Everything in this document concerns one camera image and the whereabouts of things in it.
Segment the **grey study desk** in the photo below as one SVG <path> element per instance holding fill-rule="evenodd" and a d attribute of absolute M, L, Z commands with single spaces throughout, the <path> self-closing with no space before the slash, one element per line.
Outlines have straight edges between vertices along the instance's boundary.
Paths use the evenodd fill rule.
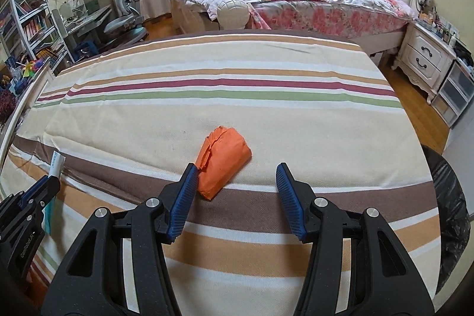
<path fill-rule="evenodd" d="M 53 23 L 71 54 L 86 40 L 93 41 L 96 46 L 102 45 L 98 31 L 112 13 L 110 4 L 89 14 L 84 2 L 47 0 L 47 3 L 51 1 L 54 3 L 51 8 Z"/>

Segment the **plastic drawer unit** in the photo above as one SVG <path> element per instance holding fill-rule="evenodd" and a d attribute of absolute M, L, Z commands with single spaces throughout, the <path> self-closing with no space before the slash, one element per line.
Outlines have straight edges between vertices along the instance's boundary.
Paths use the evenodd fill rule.
<path fill-rule="evenodd" d="M 473 74 L 469 70 L 470 67 L 456 59 L 432 100 L 433 109 L 449 128 L 456 124 L 473 101 Z"/>

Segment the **orange paper bag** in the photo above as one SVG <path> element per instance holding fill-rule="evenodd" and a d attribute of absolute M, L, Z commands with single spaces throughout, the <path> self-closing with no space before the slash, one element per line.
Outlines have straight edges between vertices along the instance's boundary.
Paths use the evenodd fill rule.
<path fill-rule="evenodd" d="M 246 140 L 234 128 L 217 127 L 203 141 L 195 162 L 198 193 L 213 200 L 251 157 Z"/>

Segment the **black trash bag bin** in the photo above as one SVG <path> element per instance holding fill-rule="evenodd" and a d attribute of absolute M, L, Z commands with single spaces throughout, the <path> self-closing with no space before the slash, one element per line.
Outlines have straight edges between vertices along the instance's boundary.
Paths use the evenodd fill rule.
<path fill-rule="evenodd" d="M 422 145 L 428 168 L 433 180 L 439 211 L 441 236 L 441 260 L 438 293 L 451 276 L 464 250 L 471 232 L 464 191 L 448 161 L 438 152 Z"/>

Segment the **white nightstand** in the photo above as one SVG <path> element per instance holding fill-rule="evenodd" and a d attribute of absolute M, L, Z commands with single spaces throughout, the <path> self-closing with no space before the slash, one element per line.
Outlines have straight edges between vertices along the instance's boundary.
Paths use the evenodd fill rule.
<path fill-rule="evenodd" d="M 431 104 L 455 59 L 455 51 L 446 42 L 412 22 L 391 68 L 400 68 L 412 85 L 427 93 Z"/>

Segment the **white bookshelf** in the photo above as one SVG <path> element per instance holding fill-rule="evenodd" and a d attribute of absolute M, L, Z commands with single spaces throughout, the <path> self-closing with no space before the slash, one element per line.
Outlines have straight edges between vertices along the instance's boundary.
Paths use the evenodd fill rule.
<path fill-rule="evenodd" d="M 54 73 L 71 59 L 48 0 L 1 0 L 1 45 L 8 59 L 41 61 Z"/>

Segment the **white bed frame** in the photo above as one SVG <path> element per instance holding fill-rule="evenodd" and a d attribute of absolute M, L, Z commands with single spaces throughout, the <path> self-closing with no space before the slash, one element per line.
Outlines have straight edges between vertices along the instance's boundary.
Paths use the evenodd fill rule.
<path fill-rule="evenodd" d="M 251 5 L 222 0 L 216 18 L 196 4 L 169 0 L 175 26 L 185 34 L 217 30 L 297 31 L 358 44 L 368 55 L 393 51 L 406 33 L 407 22 L 366 9 L 287 1 Z"/>

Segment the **grey desk chair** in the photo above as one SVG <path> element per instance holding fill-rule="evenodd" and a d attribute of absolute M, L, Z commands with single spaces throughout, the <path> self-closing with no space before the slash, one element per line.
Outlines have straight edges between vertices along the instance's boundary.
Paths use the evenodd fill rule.
<path fill-rule="evenodd" d="M 148 31 L 143 27 L 145 20 L 141 14 L 141 0 L 116 0 L 120 17 L 105 26 L 104 33 L 112 40 L 111 47 L 131 45 L 143 41 Z"/>

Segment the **white teal tube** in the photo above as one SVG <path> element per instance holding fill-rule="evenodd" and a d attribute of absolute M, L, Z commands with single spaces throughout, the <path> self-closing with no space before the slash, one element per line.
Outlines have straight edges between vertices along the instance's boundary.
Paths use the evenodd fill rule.
<path fill-rule="evenodd" d="M 52 162 L 51 162 L 50 170 L 48 174 L 49 177 L 56 177 L 58 180 L 60 180 L 65 160 L 66 160 L 66 157 L 64 155 L 62 155 L 61 153 L 57 151 L 53 152 Z M 54 206 L 55 206 L 55 196 L 56 194 L 54 194 L 54 196 L 46 205 L 43 211 L 44 212 L 44 230 L 47 235 L 50 235 L 52 233 L 52 215 L 53 215 Z"/>

